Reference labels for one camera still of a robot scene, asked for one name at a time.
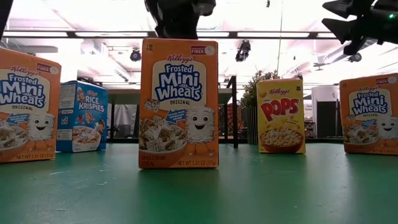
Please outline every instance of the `rice krispies box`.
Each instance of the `rice krispies box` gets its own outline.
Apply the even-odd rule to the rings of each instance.
[[[217,42],[144,39],[142,46],[139,167],[217,167]]]
[[[344,149],[398,154],[398,74],[340,82]]]
[[[61,84],[57,151],[106,149],[108,90],[90,83]]]
[[[305,153],[303,81],[257,83],[259,152]]]
[[[55,158],[61,66],[0,49],[0,163]]]

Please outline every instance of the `orange cereal box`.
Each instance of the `orange cereal box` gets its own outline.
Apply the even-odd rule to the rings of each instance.
[[[139,167],[217,167],[217,42],[144,39],[142,46]]]
[[[0,49],[0,163],[55,158],[61,66]]]
[[[398,154],[398,74],[341,81],[340,111],[346,152]]]
[[[303,81],[257,83],[259,152],[305,153]]]

